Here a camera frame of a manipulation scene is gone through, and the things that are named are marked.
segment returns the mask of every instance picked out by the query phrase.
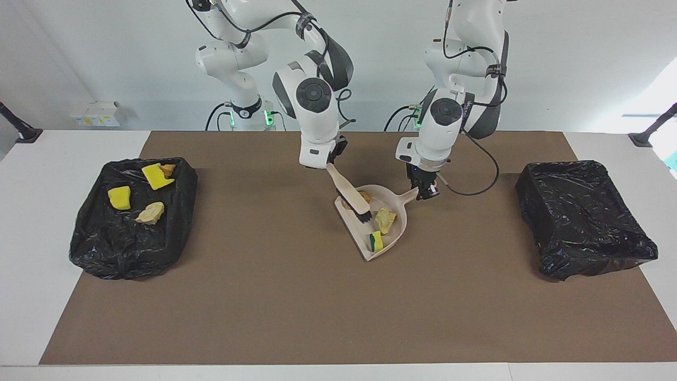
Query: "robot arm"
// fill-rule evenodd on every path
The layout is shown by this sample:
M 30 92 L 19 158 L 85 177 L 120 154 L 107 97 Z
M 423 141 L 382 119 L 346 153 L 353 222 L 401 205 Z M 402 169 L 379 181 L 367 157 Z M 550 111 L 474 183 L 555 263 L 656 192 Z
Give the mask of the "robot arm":
M 198 65 L 233 94 L 238 125 L 256 126 L 263 121 L 255 80 L 241 71 L 268 58 L 257 31 L 291 29 L 310 44 L 308 54 L 275 73 L 273 88 L 284 112 L 301 126 L 299 162 L 322 169 L 332 163 L 347 145 L 339 136 L 334 96 L 335 91 L 348 86 L 353 75 L 347 52 L 317 26 L 297 0 L 193 0 L 193 5 L 195 10 L 207 12 L 207 26 L 222 40 L 198 50 Z
M 407 163 L 412 188 L 419 188 L 418 199 L 439 194 L 437 172 L 450 162 L 461 131 L 482 139 L 498 126 L 506 95 L 508 33 L 502 21 L 506 1 L 514 0 L 450 1 L 445 38 L 426 51 L 426 64 L 438 88 L 422 104 L 418 137 L 403 138 L 395 154 Z M 450 23 L 460 40 L 446 38 Z M 482 94 L 467 92 L 463 77 L 485 78 Z

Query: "sponge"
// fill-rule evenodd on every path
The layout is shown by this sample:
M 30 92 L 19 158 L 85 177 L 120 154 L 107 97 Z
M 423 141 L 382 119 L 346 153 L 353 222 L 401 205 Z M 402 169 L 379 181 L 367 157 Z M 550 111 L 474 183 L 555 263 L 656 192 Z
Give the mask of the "sponge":
M 131 195 L 131 189 L 129 186 L 120 186 L 118 188 L 113 188 L 108 191 L 108 198 L 110 199 L 110 204 L 117 210 L 130 210 L 131 205 L 129 203 L 129 196 Z
M 383 250 L 383 240 L 381 239 L 380 231 L 375 231 L 369 235 L 369 244 L 369 249 L 374 253 Z
M 174 179 L 172 178 L 165 178 L 165 173 L 160 169 L 160 163 L 143 167 L 141 168 L 141 171 L 146 176 L 146 179 L 150 183 L 150 187 L 153 188 L 154 191 L 174 182 Z

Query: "brown table mat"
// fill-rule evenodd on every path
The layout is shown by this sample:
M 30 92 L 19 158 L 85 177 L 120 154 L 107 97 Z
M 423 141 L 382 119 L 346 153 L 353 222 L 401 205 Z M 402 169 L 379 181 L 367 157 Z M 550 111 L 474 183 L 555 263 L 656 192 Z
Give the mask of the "brown table mat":
M 350 133 L 354 185 L 408 189 L 401 134 Z M 143 158 L 200 176 L 179 263 L 142 281 L 80 278 L 41 364 L 344 364 L 677 361 L 677 334 L 635 268 L 553 283 L 520 217 L 517 174 L 575 160 L 564 135 L 483 140 L 490 192 L 407 207 L 400 242 L 364 262 L 329 175 L 297 163 L 298 134 L 153 132 Z M 466 138 L 445 177 L 471 191 L 491 161 Z

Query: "dustpan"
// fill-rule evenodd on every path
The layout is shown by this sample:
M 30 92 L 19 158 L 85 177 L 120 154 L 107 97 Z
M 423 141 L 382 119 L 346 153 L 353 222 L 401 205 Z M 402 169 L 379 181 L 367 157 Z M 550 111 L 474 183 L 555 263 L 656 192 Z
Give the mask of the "dustpan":
M 336 205 L 338 214 L 341 215 L 343 223 L 353 237 L 359 252 L 365 260 L 369 261 L 390 250 L 402 237 L 404 229 L 407 227 L 407 211 L 404 205 L 416 199 L 418 188 L 414 188 L 403 195 L 396 195 L 393 191 L 381 185 L 365 185 L 357 188 L 357 190 L 365 191 L 371 196 L 372 200 L 369 202 L 369 206 L 372 216 L 375 216 L 382 207 L 397 214 L 390 231 L 387 235 L 383 235 L 383 250 L 374 253 L 369 250 L 369 235 L 378 230 L 375 218 L 367 223 L 360 222 L 355 217 L 355 212 L 352 209 L 346 209 L 340 197 L 336 198 L 334 205 Z

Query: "black trash bag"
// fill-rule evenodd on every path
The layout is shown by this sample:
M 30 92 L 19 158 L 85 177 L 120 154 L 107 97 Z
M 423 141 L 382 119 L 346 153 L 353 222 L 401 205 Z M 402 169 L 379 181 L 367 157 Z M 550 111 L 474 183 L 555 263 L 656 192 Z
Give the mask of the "black trash bag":
M 516 188 L 522 217 L 541 254 L 543 275 L 564 281 L 658 258 L 656 244 L 596 161 L 529 164 Z
M 152 190 L 141 168 L 176 164 L 174 183 Z M 192 227 L 198 176 L 181 158 L 123 160 L 104 165 L 75 223 L 70 261 L 102 279 L 136 279 L 163 274 L 181 256 Z M 131 209 L 113 208 L 108 190 L 129 185 Z M 134 219 L 151 203 L 165 212 L 155 225 Z

